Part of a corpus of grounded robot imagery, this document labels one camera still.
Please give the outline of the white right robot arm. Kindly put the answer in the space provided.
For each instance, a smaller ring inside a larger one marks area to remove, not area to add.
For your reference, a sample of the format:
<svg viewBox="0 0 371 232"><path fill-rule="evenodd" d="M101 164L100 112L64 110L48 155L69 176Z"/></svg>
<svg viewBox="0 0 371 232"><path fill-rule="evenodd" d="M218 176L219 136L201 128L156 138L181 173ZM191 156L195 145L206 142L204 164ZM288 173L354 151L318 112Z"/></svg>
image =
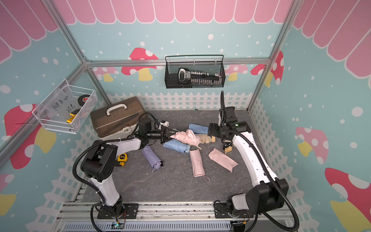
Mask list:
<svg viewBox="0 0 371 232"><path fill-rule="evenodd" d="M274 225L287 232L296 232L300 220L294 206L287 198L288 182L279 179L269 167L261 152L256 148L254 136L247 122L239 121L233 106L226 107L224 94L220 94L219 122L211 123L208 135L221 139L224 148L236 147L241 154L250 174L253 188L247 193L229 196L226 201L228 214L232 218L241 216L244 212L254 219L250 225L246 221L233 221L230 231L250 232L257 224L259 215L264 215ZM268 214L269 211L287 205L293 216L293 225L285 226Z"/></svg>

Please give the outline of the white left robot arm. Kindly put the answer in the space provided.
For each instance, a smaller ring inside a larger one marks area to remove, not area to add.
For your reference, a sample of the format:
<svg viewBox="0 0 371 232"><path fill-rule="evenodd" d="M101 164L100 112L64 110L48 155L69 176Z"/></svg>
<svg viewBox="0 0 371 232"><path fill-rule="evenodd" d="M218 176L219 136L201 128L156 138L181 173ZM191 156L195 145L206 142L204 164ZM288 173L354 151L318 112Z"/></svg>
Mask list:
<svg viewBox="0 0 371 232"><path fill-rule="evenodd" d="M119 218L125 213L122 197L116 190L112 173L119 166L121 155L144 149L150 140L162 144L171 140L177 131L157 120L151 113L141 114L135 128L126 138L96 140L76 159L72 174L76 180L93 188L100 196L98 206L109 217Z"/></svg>

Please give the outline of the pink umbrella sleeve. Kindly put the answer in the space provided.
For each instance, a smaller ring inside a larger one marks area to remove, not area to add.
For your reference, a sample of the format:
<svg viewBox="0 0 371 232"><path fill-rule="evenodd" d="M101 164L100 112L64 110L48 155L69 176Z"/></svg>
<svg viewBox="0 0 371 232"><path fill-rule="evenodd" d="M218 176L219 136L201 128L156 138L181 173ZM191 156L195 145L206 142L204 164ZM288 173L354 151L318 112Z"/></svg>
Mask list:
<svg viewBox="0 0 371 232"><path fill-rule="evenodd" d="M234 161L232 158L225 155L223 152L221 152L220 150L218 150L216 148L213 149L209 153L208 156L212 161L214 161L217 164L219 164L220 166L224 167L225 169L227 169L231 173L233 171L233 168L238 165L238 163L236 161Z"/></svg>

